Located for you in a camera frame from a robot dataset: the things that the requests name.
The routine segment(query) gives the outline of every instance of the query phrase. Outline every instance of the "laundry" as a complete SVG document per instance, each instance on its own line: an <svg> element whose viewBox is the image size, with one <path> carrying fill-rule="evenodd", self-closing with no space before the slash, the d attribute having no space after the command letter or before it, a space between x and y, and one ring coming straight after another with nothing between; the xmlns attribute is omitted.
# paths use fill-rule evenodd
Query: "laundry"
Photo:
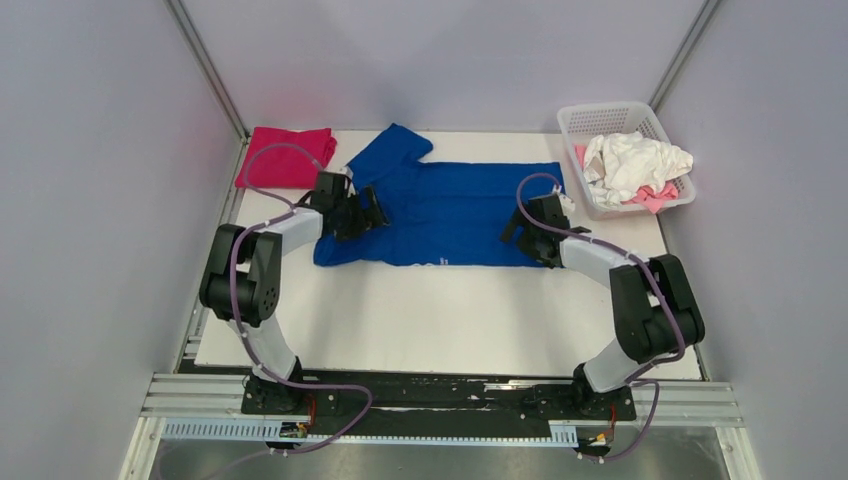
<svg viewBox="0 0 848 480"><path fill-rule="evenodd" d="M639 132L593 138L580 162L596 204L614 207L634 201L654 213L677 198L677 189L667 184L691 171L692 163L692 155L679 147ZM639 193L643 187L648 190Z"/></svg>
<svg viewBox="0 0 848 480"><path fill-rule="evenodd" d="M348 165L353 185L374 187L390 225L345 242L324 237L315 246L314 263L539 267L499 237L515 210L521 180L546 172L562 183L559 164L420 162L432 149L426 138L392 125L360 152ZM550 183L540 180L530 182L524 194L550 191Z"/></svg>
<svg viewBox="0 0 848 480"><path fill-rule="evenodd" d="M299 146L315 157L322 167L330 163L336 151L336 139L329 128L292 132L279 128L256 127L245 158L249 160L263 148L275 143ZM244 178L246 167L247 162L242 165L236 177L235 185L238 188L248 186ZM252 186L259 188L312 188L317 175L318 169L302 151L280 146L266 150L253 161L249 180Z"/></svg>

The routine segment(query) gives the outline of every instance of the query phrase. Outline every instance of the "blue cloth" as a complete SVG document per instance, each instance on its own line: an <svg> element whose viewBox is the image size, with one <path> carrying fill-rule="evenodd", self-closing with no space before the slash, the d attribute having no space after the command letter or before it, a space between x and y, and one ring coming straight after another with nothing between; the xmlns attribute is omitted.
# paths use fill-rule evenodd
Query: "blue cloth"
<svg viewBox="0 0 848 480"><path fill-rule="evenodd" d="M360 152L349 164L354 187L374 187L391 225L341 243L322 238L315 246L315 264L541 266L499 237L515 210L519 182L546 172L562 183L559 164L418 161L432 149L426 138L393 124ZM550 191L550 182L540 179L528 183L523 195Z"/></svg>

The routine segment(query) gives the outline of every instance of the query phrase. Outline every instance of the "pink cloth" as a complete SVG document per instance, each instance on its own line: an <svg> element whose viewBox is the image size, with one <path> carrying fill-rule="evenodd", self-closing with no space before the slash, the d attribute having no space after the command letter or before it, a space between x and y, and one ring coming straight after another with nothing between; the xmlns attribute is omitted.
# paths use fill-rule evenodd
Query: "pink cloth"
<svg viewBox="0 0 848 480"><path fill-rule="evenodd" d="M580 164L580 169L583 169L584 159L586 156L586 145L575 145L574 153L577 154L577 163ZM632 205L634 203L643 205L651 213L659 212L665 202L676 200L679 192L677 187L671 182L665 182L665 187L659 193L654 193L651 187L642 187L636 192L636 196L631 200L624 202L624 205Z"/></svg>
<svg viewBox="0 0 848 480"><path fill-rule="evenodd" d="M247 162L259 150L273 143L293 143L311 153L326 167L336 151L336 139L332 130L308 130L292 132L279 128L256 127L241 171L236 177L236 187L245 188L244 169ZM253 161L250 167L250 183L264 188L309 188L315 186L318 169L302 152L293 148L278 147L266 151Z"/></svg>

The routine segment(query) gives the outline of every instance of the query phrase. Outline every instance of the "gray floor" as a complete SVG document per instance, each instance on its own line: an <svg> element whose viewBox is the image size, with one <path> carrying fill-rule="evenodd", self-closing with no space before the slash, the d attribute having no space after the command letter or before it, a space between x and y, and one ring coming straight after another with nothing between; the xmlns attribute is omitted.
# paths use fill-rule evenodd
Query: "gray floor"
<svg viewBox="0 0 848 480"><path fill-rule="evenodd" d="M619 428L624 448L635 430ZM264 446L246 442L169 442L161 459L164 480L199 480ZM553 448L331 445L300 457L263 457L221 480L431 479L728 479L715 432L708 428L654 428L630 457L604 465L578 461Z"/></svg>

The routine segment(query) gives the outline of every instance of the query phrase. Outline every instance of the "white table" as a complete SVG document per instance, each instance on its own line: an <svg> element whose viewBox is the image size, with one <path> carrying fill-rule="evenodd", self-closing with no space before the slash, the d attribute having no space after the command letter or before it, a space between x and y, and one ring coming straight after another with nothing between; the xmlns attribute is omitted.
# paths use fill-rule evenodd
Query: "white table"
<svg viewBox="0 0 848 480"><path fill-rule="evenodd" d="M378 132L338 131L328 170L339 170ZM559 135L424 132L424 161L562 161ZM576 192L564 170L566 189ZM302 190L280 190L296 200ZM581 199L573 225L624 248L665 253L656 217L594 222ZM279 215L280 202L247 192L236 223ZM354 262L321 268L313 245L283 258L277 307L286 341L304 368L569 376L614 338L609 291L568 270L458 266L393 267ZM207 312L198 365L249 366L235 334ZM654 370L663 379L699 379L695 353Z"/></svg>

